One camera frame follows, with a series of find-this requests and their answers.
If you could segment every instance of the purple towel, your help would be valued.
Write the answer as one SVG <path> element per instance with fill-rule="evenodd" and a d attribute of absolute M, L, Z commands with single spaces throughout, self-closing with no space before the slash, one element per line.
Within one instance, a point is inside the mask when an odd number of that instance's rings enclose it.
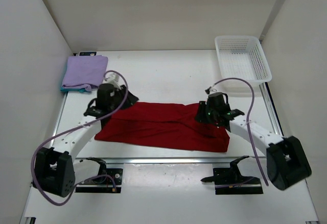
<path fill-rule="evenodd" d="M 108 58 L 103 56 L 69 57 L 62 88 L 86 91 L 98 88 L 102 84 L 107 64 Z"/>

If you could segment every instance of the red towel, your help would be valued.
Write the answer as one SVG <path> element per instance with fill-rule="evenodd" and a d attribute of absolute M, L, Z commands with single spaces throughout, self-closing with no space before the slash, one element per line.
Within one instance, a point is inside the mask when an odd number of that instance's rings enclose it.
<path fill-rule="evenodd" d="M 224 128 L 194 120 L 198 106 L 138 102 L 114 114 L 95 139 L 181 150 L 227 151 L 229 136 Z"/>

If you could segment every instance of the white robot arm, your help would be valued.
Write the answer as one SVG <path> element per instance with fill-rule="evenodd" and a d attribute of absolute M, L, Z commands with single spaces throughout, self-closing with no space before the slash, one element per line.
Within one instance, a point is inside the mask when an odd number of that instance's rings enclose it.
<path fill-rule="evenodd" d="M 52 148 L 42 147 L 36 154 L 34 172 L 38 184 L 43 191 L 66 197 L 74 186 L 94 176 L 106 174 L 106 163 L 102 159 L 87 158 L 75 162 L 78 153 L 100 132 L 110 117 L 101 119 L 117 109 L 127 109 L 133 106 L 138 98 L 128 91 L 126 87 L 118 86 L 117 82 L 109 79 L 108 83 L 99 86 L 97 98 L 90 101 L 84 117 L 77 126 L 83 128 L 68 133 L 60 141 L 56 141 Z"/>
<path fill-rule="evenodd" d="M 311 175 L 308 160 L 296 137 L 284 138 L 269 132 L 251 120 L 247 123 L 242 111 L 230 109 L 228 96 L 225 93 L 210 94 L 206 102 L 200 102 L 195 119 L 198 122 L 223 126 L 248 142 L 252 141 L 254 147 L 266 156 L 264 159 L 243 156 L 232 161 L 229 173 L 235 179 L 245 176 L 265 177 L 269 178 L 279 190 L 285 190 Z M 264 166 L 262 170 L 257 160 Z M 222 176 L 207 177 L 201 181 L 212 182 L 220 177 Z"/>

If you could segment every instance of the purple cable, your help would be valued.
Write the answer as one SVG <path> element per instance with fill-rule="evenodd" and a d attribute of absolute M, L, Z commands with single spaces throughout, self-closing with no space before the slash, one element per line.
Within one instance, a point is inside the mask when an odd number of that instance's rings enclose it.
<path fill-rule="evenodd" d="M 245 84 L 247 84 L 250 87 L 250 90 L 251 90 L 251 93 L 252 93 L 252 101 L 251 101 L 251 104 L 250 104 L 250 107 L 249 107 L 249 111 L 247 112 L 247 115 L 246 115 L 247 131 L 249 133 L 250 143 L 251 143 L 251 146 L 252 146 L 252 149 L 253 149 L 253 153 L 254 153 L 254 157 L 255 157 L 256 163 L 258 164 L 260 173 L 262 175 L 262 178 L 264 179 L 264 182 L 265 182 L 266 186 L 269 186 L 268 180 L 267 180 L 267 178 L 265 176 L 265 173 L 264 173 L 264 171 L 262 169 L 262 166 L 261 166 L 261 163 L 260 163 L 258 154 L 256 152 L 256 148 L 255 148 L 253 137 L 252 137 L 252 133 L 251 133 L 251 127 L 250 127 L 250 123 L 249 123 L 250 122 L 250 113 L 252 111 L 253 104 L 254 104 L 254 90 L 253 90 L 253 87 L 246 80 L 242 80 L 240 78 L 226 78 L 226 79 L 222 79 L 222 80 L 220 80 L 218 82 L 215 82 L 212 86 L 209 87 L 209 89 L 211 89 L 213 86 L 215 86 L 215 85 L 217 85 L 217 84 L 219 84 L 219 83 L 221 83 L 223 81 L 226 81 L 226 80 L 239 80 L 239 81 L 244 82 Z"/>
<path fill-rule="evenodd" d="M 39 151 L 39 150 L 40 150 L 44 145 L 46 145 L 49 141 L 51 141 L 51 140 L 53 140 L 53 139 L 55 139 L 55 138 L 57 138 L 57 137 L 59 137 L 59 136 L 62 136 L 62 135 L 64 135 L 64 134 L 71 133 L 71 132 L 73 132 L 73 131 L 79 130 L 79 129 L 83 128 L 84 126 L 89 126 L 89 125 L 91 125 L 91 124 L 93 124 L 93 123 L 95 123 L 95 122 L 97 122 L 97 121 L 99 121 L 99 120 L 102 120 L 102 119 L 104 119 L 104 118 L 110 117 L 111 115 L 113 115 L 114 113 L 116 113 L 116 112 L 117 112 L 117 111 L 122 107 L 122 105 L 123 105 L 124 102 L 126 101 L 126 99 L 127 99 L 127 95 L 128 95 L 128 84 L 127 84 L 127 81 L 126 81 L 126 79 L 124 78 L 124 76 L 122 76 L 119 72 L 114 71 L 114 70 L 106 71 L 106 73 L 105 73 L 104 75 L 106 75 L 106 74 L 109 73 L 109 72 L 114 72 L 114 73 L 118 74 L 120 77 L 122 77 L 122 79 L 124 80 L 125 85 L 126 85 L 126 92 L 125 92 L 124 98 L 123 98 L 122 102 L 119 104 L 119 106 L 118 106 L 115 110 L 113 110 L 111 113 L 108 113 L 107 115 L 104 115 L 104 116 L 102 116 L 102 117 L 100 117 L 100 118 L 98 118 L 98 119 L 92 120 L 91 122 L 85 123 L 85 124 L 83 124 L 83 125 L 81 125 L 81 126 L 77 126 L 77 127 L 71 128 L 71 129 L 69 129 L 69 130 L 67 130 L 67 131 L 61 132 L 61 133 L 59 133 L 59 134 L 57 134 L 57 135 L 55 135 L 55 136 L 52 136 L 52 137 L 48 138 L 47 140 L 45 140 L 44 142 L 42 142 L 42 143 L 37 147 L 37 149 L 35 150 L 35 152 L 34 152 L 34 154 L 33 154 L 33 156 L 32 156 L 32 160 L 31 160 L 31 174 L 32 174 L 33 182 L 34 182 L 34 184 L 35 184 L 37 190 L 39 190 L 39 192 L 41 193 L 41 195 L 42 195 L 46 200 L 48 200 L 51 204 L 53 204 L 53 205 L 55 205 L 55 206 L 63 206 L 64 204 L 66 204 L 66 203 L 69 201 L 69 199 L 72 197 L 72 194 L 74 193 L 74 191 L 72 191 L 72 192 L 70 193 L 70 195 L 68 196 L 68 198 L 67 198 L 64 202 L 62 202 L 62 203 L 57 203 L 57 202 L 53 201 L 51 198 L 49 198 L 49 196 L 48 196 L 48 195 L 47 195 L 47 194 L 42 190 L 42 188 L 41 188 L 39 182 L 37 181 L 36 174 L 35 174 L 35 171 L 34 171 L 34 163 L 35 163 L 35 159 L 36 159 L 37 152 L 38 152 L 38 151 Z M 94 177 L 89 178 L 88 180 L 92 180 L 92 179 L 99 178 L 99 177 L 108 177 L 108 178 L 110 178 L 110 179 L 112 180 L 112 185 L 113 185 L 113 187 L 114 187 L 114 189 L 115 189 L 115 191 L 116 191 L 116 186 L 115 186 L 114 180 L 113 180 L 113 178 L 112 178 L 111 176 L 109 176 L 109 175 L 94 176 Z"/>

